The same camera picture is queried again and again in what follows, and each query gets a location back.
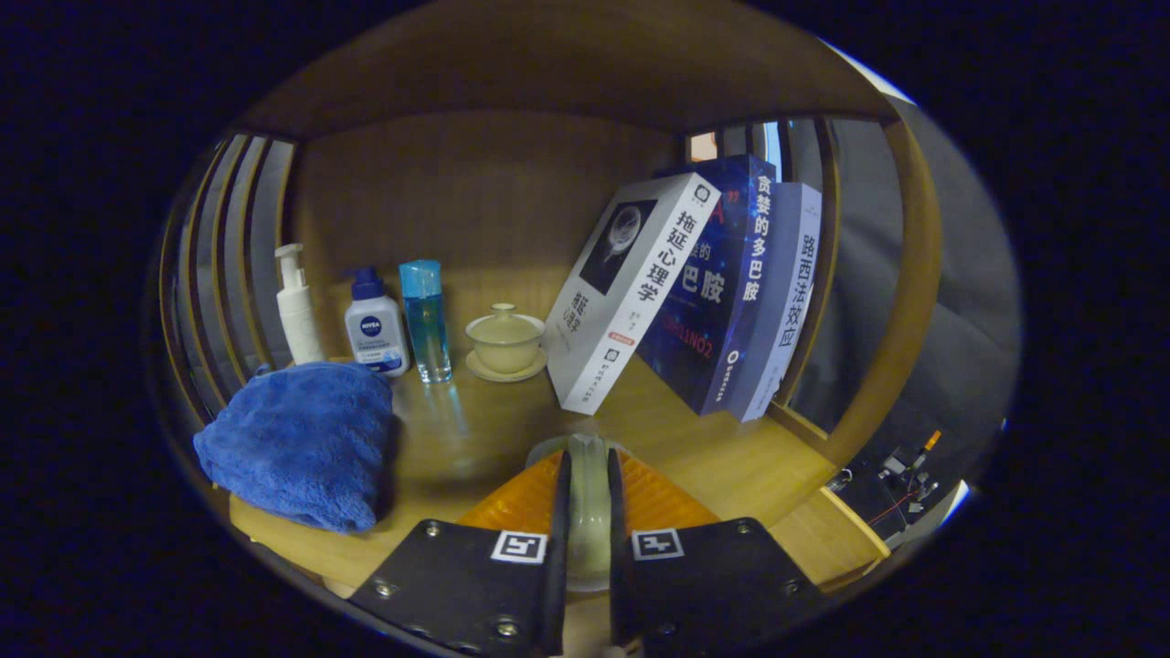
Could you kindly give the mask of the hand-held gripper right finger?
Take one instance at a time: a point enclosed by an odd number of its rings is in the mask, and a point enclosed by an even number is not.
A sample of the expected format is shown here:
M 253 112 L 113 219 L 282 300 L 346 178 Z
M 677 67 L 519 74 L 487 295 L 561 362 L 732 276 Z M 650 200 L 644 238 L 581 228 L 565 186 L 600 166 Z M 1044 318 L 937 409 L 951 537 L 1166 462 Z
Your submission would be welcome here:
M 832 602 L 760 521 L 629 526 L 620 453 L 610 450 L 612 642 L 633 657 L 743 657 L 814 623 Z

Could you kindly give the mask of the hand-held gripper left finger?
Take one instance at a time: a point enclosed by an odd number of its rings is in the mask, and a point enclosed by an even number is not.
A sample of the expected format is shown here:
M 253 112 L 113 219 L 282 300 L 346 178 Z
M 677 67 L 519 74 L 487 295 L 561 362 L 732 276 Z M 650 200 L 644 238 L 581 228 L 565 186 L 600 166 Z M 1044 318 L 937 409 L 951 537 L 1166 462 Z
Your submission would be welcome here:
M 356 587 L 350 602 L 434 653 L 563 653 L 573 461 L 560 451 L 531 467 L 548 484 L 542 532 L 426 519 Z

